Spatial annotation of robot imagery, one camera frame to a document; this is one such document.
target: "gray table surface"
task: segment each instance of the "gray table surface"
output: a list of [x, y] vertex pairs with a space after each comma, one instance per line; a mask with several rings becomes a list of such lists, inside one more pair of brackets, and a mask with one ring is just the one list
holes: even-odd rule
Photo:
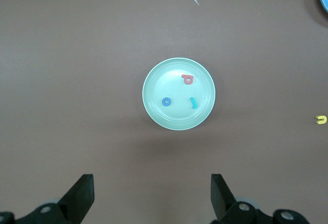
[[[326, 223], [328, 13], [319, 0], [0, 0], [0, 210], [22, 217], [93, 173], [87, 223], [207, 224], [211, 173], [271, 215]], [[198, 127], [147, 115], [148, 72], [208, 69]]]

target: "mint green plate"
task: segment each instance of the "mint green plate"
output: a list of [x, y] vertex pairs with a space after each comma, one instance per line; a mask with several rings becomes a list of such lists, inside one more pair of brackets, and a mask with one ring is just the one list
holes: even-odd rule
[[176, 57], [162, 61], [149, 72], [142, 100], [156, 123], [167, 129], [186, 130], [201, 124], [211, 113], [215, 86], [202, 65]]

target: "screw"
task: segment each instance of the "screw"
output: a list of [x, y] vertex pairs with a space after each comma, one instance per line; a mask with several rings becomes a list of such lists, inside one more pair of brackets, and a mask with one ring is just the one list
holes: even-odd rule
[[286, 220], [294, 220], [293, 215], [287, 211], [281, 212], [280, 215]]
[[50, 210], [51, 210], [51, 208], [49, 206], [46, 206], [46, 207], [44, 207], [40, 210], [40, 213], [44, 214], [44, 213], [47, 213]]
[[243, 211], [248, 211], [248, 210], [250, 210], [250, 207], [249, 207], [246, 203], [241, 203], [241, 204], [239, 205], [239, 208], [240, 208], [241, 210], [243, 210]]

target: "silver bolt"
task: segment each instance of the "silver bolt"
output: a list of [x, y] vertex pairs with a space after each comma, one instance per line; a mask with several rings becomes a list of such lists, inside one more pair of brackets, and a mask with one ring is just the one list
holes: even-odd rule
[[51, 210], [51, 208], [49, 207], [49, 206], [46, 206], [46, 207], [44, 207], [44, 208], [42, 208], [41, 210], [40, 210], [40, 213], [41, 214], [44, 214], [44, 213], [47, 213], [48, 211], [50, 211]]
[[294, 220], [293, 215], [287, 211], [281, 212], [280, 215], [282, 216], [282, 218], [284, 218], [286, 220]]
[[241, 203], [241, 204], [239, 205], [239, 208], [240, 208], [241, 210], [243, 210], [243, 211], [248, 211], [248, 210], [250, 210], [250, 207], [249, 207], [246, 203]]

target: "blue ring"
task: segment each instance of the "blue ring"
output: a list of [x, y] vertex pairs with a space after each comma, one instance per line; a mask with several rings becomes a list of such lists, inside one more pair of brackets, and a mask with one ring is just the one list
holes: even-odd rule
[[171, 104], [171, 100], [170, 100], [169, 97], [163, 98], [162, 105], [164, 105], [165, 107], [167, 107], [167, 106], [170, 106], [170, 104]]

